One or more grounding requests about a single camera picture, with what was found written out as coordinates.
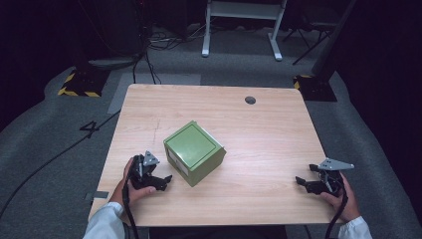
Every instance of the yellow and black hazard tape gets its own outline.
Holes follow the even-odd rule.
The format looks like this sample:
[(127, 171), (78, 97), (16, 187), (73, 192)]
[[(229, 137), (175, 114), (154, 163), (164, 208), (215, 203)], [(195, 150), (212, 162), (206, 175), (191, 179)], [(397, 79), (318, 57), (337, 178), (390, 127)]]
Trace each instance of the yellow and black hazard tape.
[(103, 79), (96, 79), (95, 81), (84, 81), (77, 75), (76, 70), (66, 78), (62, 87), (59, 90), (58, 95), (72, 96), (72, 97), (100, 97), (102, 95), (103, 86), (106, 82)]
[(301, 90), (301, 84), (299, 83), (300, 79), (311, 79), (313, 76), (307, 76), (307, 75), (297, 75), (293, 77), (293, 84), (296, 90)]

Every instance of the black device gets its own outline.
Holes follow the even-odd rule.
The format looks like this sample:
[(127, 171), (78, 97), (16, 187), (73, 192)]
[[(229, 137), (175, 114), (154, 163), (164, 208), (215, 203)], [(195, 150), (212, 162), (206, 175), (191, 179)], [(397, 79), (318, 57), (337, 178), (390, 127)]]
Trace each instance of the black device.
[(165, 178), (152, 176), (152, 171), (157, 166), (157, 163), (159, 163), (159, 160), (149, 151), (145, 153), (145, 156), (142, 154), (134, 156), (126, 176), (123, 190), (121, 191), (124, 210), (129, 218), (130, 226), (132, 227), (133, 235), (136, 239), (138, 239), (139, 236), (129, 207), (130, 198), (127, 183), (130, 180), (136, 190), (147, 186), (153, 186), (157, 190), (164, 191), (167, 187), (167, 183), (171, 181), (172, 175), (166, 176)]
[(143, 53), (148, 33), (145, 14), (136, 0), (95, 0), (95, 11), (99, 17), (102, 32), (109, 53), (114, 57), (132, 56)]
[(188, 27), (191, 24), (205, 23), (207, 1), (154, 0), (149, 6), (154, 23), (183, 40), (189, 37)]
[(340, 190), (344, 187), (340, 170), (352, 168), (354, 168), (353, 164), (327, 158), (320, 165), (310, 164), (310, 170), (318, 173), (320, 181), (306, 181), (296, 177), (296, 183), (304, 186), (308, 193), (319, 195), (322, 192), (327, 192), (339, 197)]
[(340, 170), (352, 168), (354, 168), (353, 164), (327, 157), (320, 165), (310, 164), (310, 170), (318, 173), (320, 181), (306, 181), (300, 177), (296, 177), (296, 183), (304, 186), (308, 193), (321, 194), (322, 192), (327, 192), (333, 196), (340, 197), (340, 191), (342, 190), (341, 205), (328, 224), (325, 239), (330, 238), (329, 235), (331, 234), (332, 227), (344, 210), (348, 200)]
[(129, 178), (131, 184), (135, 189), (140, 189), (147, 186), (153, 186), (157, 190), (164, 191), (167, 183), (171, 181), (172, 175), (165, 178), (152, 176), (152, 171), (159, 163), (158, 159), (149, 151), (133, 157), (132, 167), (129, 170)]

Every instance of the hand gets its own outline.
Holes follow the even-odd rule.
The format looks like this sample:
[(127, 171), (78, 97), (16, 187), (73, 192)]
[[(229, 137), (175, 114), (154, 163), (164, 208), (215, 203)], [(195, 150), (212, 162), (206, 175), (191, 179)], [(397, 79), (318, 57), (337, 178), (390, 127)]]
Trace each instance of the hand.
[[(124, 182), (126, 180), (126, 177), (127, 177), (127, 174), (129, 172), (129, 169), (130, 169), (132, 162), (133, 162), (133, 158), (131, 158), (129, 160), (129, 162), (126, 164), (126, 167), (124, 168), (123, 179), (115, 187), (114, 193), (112, 194), (111, 198), (109, 199), (110, 202), (112, 202), (112, 201), (118, 202), (121, 206), (124, 206), (121, 191), (123, 190)], [(136, 190), (132, 186), (130, 180), (128, 181), (127, 184), (128, 184), (128, 189), (129, 189), (129, 200), (130, 200), (129, 206), (131, 206), (135, 201), (139, 200), (140, 198), (142, 198), (146, 195), (149, 195), (149, 194), (156, 191), (155, 187), (153, 187), (153, 186), (148, 186), (148, 187), (144, 187), (144, 188), (141, 188), (139, 190)]]
[[(348, 183), (347, 179), (342, 173), (341, 173), (341, 177), (343, 179), (345, 191), (347, 192), (348, 200), (347, 200), (347, 204), (344, 207), (343, 212), (340, 215), (340, 218), (347, 223), (359, 217), (360, 212), (359, 212), (359, 208), (357, 207), (357, 201), (356, 201), (356, 198), (354, 197), (354, 192), (351, 189), (350, 184)], [(343, 192), (342, 191), (340, 192), (340, 197), (335, 197), (326, 192), (321, 193), (320, 197), (322, 197), (326, 202), (331, 204), (335, 211), (338, 211), (338, 208), (341, 205)]]

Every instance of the table top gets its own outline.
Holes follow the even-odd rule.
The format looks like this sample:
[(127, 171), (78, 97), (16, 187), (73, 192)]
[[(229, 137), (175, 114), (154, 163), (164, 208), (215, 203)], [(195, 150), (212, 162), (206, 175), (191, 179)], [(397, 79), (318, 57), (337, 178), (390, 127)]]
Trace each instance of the table top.
[[(245, 97), (256, 102), (249, 105)], [(227, 150), (194, 187), (168, 163), (163, 144), (191, 120)], [(152, 174), (173, 178), (165, 191), (131, 207), (138, 226), (327, 223), (334, 214), (296, 184), (295, 176), (317, 180), (309, 164), (325, 155), (295, 89), (131, 85), (98, 191), (109, 198), (127, 161), (146, 150), (160, 160)], [(90, 217), (108, 198), (94, 200)]]

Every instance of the metal stand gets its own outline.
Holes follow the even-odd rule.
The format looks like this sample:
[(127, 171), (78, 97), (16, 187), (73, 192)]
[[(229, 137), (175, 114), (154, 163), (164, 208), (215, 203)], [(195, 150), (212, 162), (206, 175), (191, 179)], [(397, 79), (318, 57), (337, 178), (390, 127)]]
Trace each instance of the metal stand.
[(253, 18), (253, 19), (267, 19), (275, 20), (273, 33), (268, 34), (271, 47), (274, 52), (276, 61), (282, 60), (282, 54), (277, 44), (276, 38), (279, 32), (280, 23), (282, 22), (283, 14), (285, 12), (286, 0), (281, 5), (265, 5), (254, 3), (234, 3), (234, 2), (218, 2), (208, 1), (206, 27), (204, 44), (202, 46), (202, 57), (209, 56), (210, 48), (210, 25), (211, 16), (216, 17), (235, 17), (235, 18)]
[(317, 45), (319, 45), (319, 43), (321, 43), (323, 40), (325, 40), (325, 38), (329, 37), (329, 35), (330, 35), (330, 33), (326, 33), (325, 36), (321, 37), (321, 32), (320, 32), (319, 37), (317, 39), (317, 42), (313, 46), (308, 48), (308, 50), (305, 51), (297, 60), (295, 60), (293, 62), (293, 65), (295, 65), (298, 61), (300, 61), (303, 57), (305, 57), (310, 51), (312, 51)]

